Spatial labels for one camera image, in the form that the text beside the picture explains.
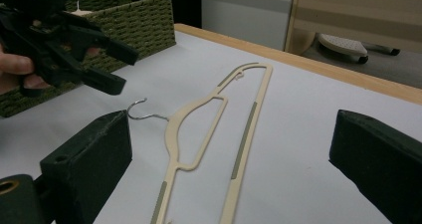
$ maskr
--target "white table surface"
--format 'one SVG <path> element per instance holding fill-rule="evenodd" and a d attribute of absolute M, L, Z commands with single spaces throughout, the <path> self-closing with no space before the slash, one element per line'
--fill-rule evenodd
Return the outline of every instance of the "white table surface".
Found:
<path fill-rule="evenodd" d="M 172 115 L 208 96 L 236 67 L 273 65 L 235 223 L 389 223 L 338 169 L 328 151 L 338 110 L 373 116 L 422 140 L 422 107 L 180 32 L 177 45 L 125 67 L 112 97 L 80 87 L 0 120 L 0 175 L 41 174 L 39 162 L 95 118 L 148 98 L 136 112 Z M 179 171 L 167 221 L 218 223 L 259 69 L 224 90 L 229 103 L 198 169 Z M 197 110 L 179 132 L 181 160 L 192 160 L 218 101 Z M 168 154 L 163 119 L 130 120 L 133 161 L 96 223 L 149 223 Z"/>

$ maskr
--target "green woven basket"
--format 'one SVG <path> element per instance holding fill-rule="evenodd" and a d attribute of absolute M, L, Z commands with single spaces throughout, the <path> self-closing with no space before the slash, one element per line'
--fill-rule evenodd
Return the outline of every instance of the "green woven basket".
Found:
<path fill-rule="evenodd" d="M 68 0 L 66 10 L 76 11 L 77 4 L 78 0 Z M 100 26 L 107 36 L 134 47 L 139 60 L 176 44 L 171 0 L 79 0 L 79 7 L 93 12 L 84 17 Z M 96 67 L 109 73 L 125 65 L 103 53 L 86 57 L 82 64 L 83 68 Z M 78 85 L 48 88 L 38 98 L 23 97 L 19 91 L 9 92 L 0 96 L 0 116 L 22 112 Z"/>

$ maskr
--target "human hand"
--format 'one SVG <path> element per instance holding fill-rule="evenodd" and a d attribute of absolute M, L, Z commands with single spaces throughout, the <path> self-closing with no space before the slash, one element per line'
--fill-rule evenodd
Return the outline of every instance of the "human hand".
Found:
<path fill-rule="evenodd" d="M 19 86 L 19 76 L 28 75 L 24 79 L 24 88 L 43 89 L 49 85 L 34 74 L 31 59 L 14 54 L 5 54 L 0 45 L 0 95 L 12 91 Z"/>

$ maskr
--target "metal hanger hook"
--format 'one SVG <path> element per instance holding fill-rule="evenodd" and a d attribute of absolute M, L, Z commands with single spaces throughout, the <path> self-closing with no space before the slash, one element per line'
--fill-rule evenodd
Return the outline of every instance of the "metal hanger hook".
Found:
<path fill-rule="evenodd" d="M 132 109 L 134 106 L 136 106 L 136 105 L 138 105 L 140 103 L 144 103 L 146 101 L 147 101 L 147 98 L 144 98 L 143 100 L 136 101 L 136 102 L 132 103 L 127 108 L 127 116 L 130 117 L 131 119 L 136 119 L 136 120 L 146 119 L 146 118 L 149 118 L 149 117 L 158 117 L 158 118 L 162 118 L 162 119 L 165 119 L 165 120 L 168 121 L 168 117 L 165 117 L 165 116 L 162 116 L 162 115 L 159 115 L 159 114 L 156 114 L 156 113 L 148 114 L 148 115 L 145 115 L 145 116 L 132 116 L 132 115 L 130 115 L 130 109 Z"/>

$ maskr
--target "floor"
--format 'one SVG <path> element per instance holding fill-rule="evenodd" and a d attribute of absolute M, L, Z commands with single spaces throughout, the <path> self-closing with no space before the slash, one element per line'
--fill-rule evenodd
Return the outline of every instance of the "floor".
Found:
<path fill-rule="evenodd" d="M 422 54 L 400 51 L 397 56 L 391 56 L 391 48 L 365 43 L 363 46 L 368 51 L 369 57 L 365 64 L 358 64 L 358 57 L 343 55 L 321 47 L 317 39 L 302 56 L 422 89 Z"/>

